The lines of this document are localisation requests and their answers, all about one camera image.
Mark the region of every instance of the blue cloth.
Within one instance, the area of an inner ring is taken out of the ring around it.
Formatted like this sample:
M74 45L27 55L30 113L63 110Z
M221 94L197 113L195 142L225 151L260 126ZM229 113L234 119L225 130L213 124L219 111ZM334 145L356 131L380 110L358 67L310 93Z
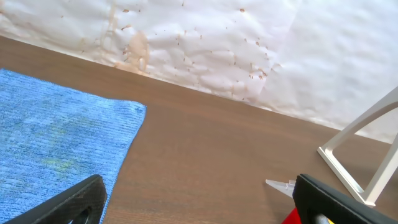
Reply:
M140 103L109 100L0 70L0 223L93 174L109 202L144 121Z

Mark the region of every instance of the red object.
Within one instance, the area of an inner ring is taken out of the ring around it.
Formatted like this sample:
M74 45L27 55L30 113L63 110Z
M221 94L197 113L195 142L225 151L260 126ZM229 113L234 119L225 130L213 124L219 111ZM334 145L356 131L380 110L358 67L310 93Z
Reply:
M282 224L301 224L299 213L297 208L294 208L292 212L285 218Z

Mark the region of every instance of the brown table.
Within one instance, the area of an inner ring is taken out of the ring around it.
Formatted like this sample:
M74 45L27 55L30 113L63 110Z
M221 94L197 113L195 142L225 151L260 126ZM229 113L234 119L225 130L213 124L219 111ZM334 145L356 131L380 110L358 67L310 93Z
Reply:
M147 105L105 223L280 223L294 203L264 181L299 173L348 194L316 152L334 129L3 37L0 67ZM336 156L365 187L388 148L355 136ZM397 189L395 174L376 202L396 220Z

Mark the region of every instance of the clear plastic piece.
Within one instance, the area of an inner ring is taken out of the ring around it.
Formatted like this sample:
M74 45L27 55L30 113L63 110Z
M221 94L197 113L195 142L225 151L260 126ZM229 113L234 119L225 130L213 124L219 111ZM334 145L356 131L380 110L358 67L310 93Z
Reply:
M279 190L283 194L286 194L287 196L293 198L293 190L294 190L296 181L290 180L289 183L283 183L283 182L278 182L278 181L274 181L274 180L266 180L266 183L268 185L270 185L271 187Z

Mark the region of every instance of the white plastic frame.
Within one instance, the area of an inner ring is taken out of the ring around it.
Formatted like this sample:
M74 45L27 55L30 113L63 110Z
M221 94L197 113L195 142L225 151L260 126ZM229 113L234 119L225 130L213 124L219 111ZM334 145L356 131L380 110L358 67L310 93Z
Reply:
M386 157L382 161L378 170L374 174L368 187L363 190L347 170L338 162L333 155L333 150L343 143L350 135L355 134L376 118L384 115L390 110L398 107L398 87L393 89L375 105L359 116L345 129L331 138L326 144L318 148L319 154L337 175L340 181L348 189L351 195L359 202L370 207L375 206L375 202L380 193L388 183L394 171L398 167L398 135L392 143Z

